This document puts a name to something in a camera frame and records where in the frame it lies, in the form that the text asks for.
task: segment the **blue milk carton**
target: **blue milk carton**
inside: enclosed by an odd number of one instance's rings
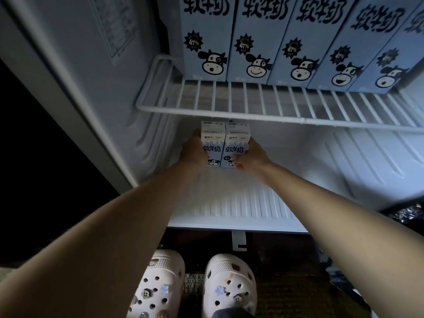
[[[228,81],[266,84],[296,0],[239,0]]]
[[[225,144],[222,153],[221,167],[234,167],[234,154],[243,154],[249,148],[250,128],[249,124],[226,122]]]
[[[202,122],[200,139],[208,153],[208,167],[219,167],[225,140],[224,122]]]
[[[297,0],[268,85],[306,87],[355,0]]]
[[[424,2],[409,16],[349,91],[387,93],[424,57]]]
[[[180,0],[185,79],[225,81],[236,0]]]
[[[347,91],[421,0],[359,0],[308,85]]]

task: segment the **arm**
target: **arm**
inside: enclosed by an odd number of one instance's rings
[[[207,157],[198,131],[178,163],[30,259],[0,284],[0,317],[125,317],[179,197]]]
[[[380,318],[424,317],[422,236],[272,163],[253,138],[233,159],[283,199]]]

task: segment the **wire shelf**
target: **wire shelf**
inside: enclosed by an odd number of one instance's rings
[[[387,95],[251,83],[185,80],[172,57],[157,56],[136,107],[144,112],[424,133],[424,111]]]

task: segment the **refrigerator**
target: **refrigerator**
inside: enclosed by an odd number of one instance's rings
[[[119,193],[175,163],[202,120],[231,120],[274,162],[374,211],[424,195],[424,62],[387,95],[185,80],[159,20],[155,0],[0,3],[1,59]],[[204,168],[169,226],[307,233],[227,168]]]

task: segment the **carton top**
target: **carton top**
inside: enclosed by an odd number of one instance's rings
[[[225,134],[224,122],[204,122],[201,123],[202,133]]]
[[[225,133],[227,134],[243,134],[250,136],[250,127],[249,124],[236,123],[236,122],[226,122],[225,123]]]

